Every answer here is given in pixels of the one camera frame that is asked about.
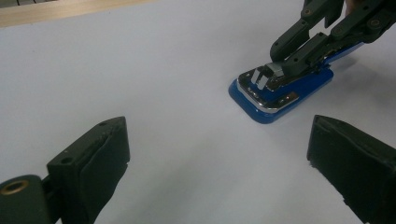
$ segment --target white table surface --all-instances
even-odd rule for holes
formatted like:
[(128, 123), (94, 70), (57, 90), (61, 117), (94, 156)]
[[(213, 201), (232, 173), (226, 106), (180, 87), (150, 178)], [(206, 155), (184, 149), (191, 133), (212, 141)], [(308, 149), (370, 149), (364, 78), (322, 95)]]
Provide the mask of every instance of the white table surface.
[(0, 182), (125, 116), (132, 161), (97, 224), (361, 223), (305, 158), (314, 115), (396, 147), (396, 29), (273, 124), (229, 96), (303, 0), (161, 0), (0, 29)]

